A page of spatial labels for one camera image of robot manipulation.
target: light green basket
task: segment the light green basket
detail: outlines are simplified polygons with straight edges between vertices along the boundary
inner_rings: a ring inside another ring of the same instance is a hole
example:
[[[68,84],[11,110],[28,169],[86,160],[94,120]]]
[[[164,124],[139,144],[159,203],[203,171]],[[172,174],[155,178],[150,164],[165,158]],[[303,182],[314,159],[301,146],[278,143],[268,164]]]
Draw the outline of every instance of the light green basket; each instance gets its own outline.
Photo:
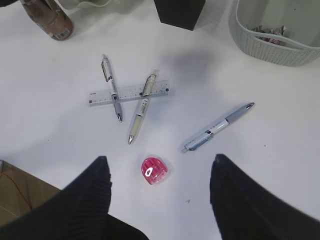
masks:
[[[235,41],[246,54],[270,63],[297,67],[320,57],[320,0],[239,0]],[[251,31],[285,26],[285,36]],[[281,45],[259,39],[271,38]]]

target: pink pencil sharpener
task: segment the pink pencil sharpener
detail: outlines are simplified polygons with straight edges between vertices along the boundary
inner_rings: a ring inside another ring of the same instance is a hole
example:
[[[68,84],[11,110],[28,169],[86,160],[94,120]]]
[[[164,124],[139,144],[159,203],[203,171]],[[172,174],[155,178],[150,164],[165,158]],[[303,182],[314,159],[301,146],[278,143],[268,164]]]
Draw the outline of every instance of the pink pencil sharpener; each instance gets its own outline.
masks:
[[[168,168],[161,159],[148,157],[141,166],[142,174],[151,185],[163,180],[168,175]]]

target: brown bottle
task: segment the brown bottle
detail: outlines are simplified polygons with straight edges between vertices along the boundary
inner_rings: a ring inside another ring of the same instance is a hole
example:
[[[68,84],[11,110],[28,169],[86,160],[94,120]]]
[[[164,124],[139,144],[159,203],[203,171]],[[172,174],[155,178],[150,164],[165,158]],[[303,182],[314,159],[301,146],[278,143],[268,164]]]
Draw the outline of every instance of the brown bottle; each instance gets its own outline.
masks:
[[[28,16],[52,39],[63,41],[74,30],[73,23],[54,0],[20,0]]]

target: ruler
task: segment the ruler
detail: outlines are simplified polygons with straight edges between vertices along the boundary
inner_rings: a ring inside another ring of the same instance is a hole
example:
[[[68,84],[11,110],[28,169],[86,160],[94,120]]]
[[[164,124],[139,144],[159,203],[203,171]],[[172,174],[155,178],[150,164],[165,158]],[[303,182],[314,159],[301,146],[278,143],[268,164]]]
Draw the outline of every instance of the ruler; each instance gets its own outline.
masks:
[[[171,92],[168,80],[156,81],[150,95],[143,97],[142,92],[145,84],[122,87],[117,89],[119,103],[140,100],[144,98],[154,98],[168,96]],[[112,104],[112,90],[95,91],[89,94],[88,103],[90,107]]]

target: retractable pen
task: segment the retractable pen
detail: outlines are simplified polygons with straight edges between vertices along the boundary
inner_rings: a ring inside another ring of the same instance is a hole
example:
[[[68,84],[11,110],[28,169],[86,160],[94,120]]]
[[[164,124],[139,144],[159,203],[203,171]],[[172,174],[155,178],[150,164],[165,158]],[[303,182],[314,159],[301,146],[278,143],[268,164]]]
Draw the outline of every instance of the retractable pen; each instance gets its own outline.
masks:
[[[105,81],[107,83],[111,84],[110,87],[113,89],[113,93],[111,95],[111,98],[112,98],[115,114],[118,117],[120,123],[122,123],[123,114],[122,114],[121,104],[119,102],[117,102],[118,93],[117,93],[116,82],[115,82],[114,77],[111,72],[111,66],[110,66],[109,59],[105,55],[103,55],[101,66],[102,66],[103,74],[105,77]]]
[[[201,132],[198,136],[196,136],[193,140],[188,142],[184,145],[183,149],[181,150],[182,153],[186,153],[188,151],[195,151],[198,148],[200,148],[202,145],[210,141],[214,135],[216,135],[221,130],[225,129],[230,124],[234,123],[236,120],[238,120],[241,116],[246,114],[250,108],[255,105],[254,102],[251,102],[249,104],[246,104],[236,110],[234,113],[230,114],[223,120],[219,121],[218,123],[215,123],[212,127],[210,127],[207,131]]]
[[[142,92],[143,97],[150,95],[151,90],[156,82],[156,78],[157,78],[157,71],[154,70],[153,73],[147,78],[145,82],[144,89]],[[129,144],[132,144],[138,136],[149,102],[150,102],[149,98],[144,98],[140,103],[139,112],[135,115],[134,123],[130,131],[129,140],[128,140]]]

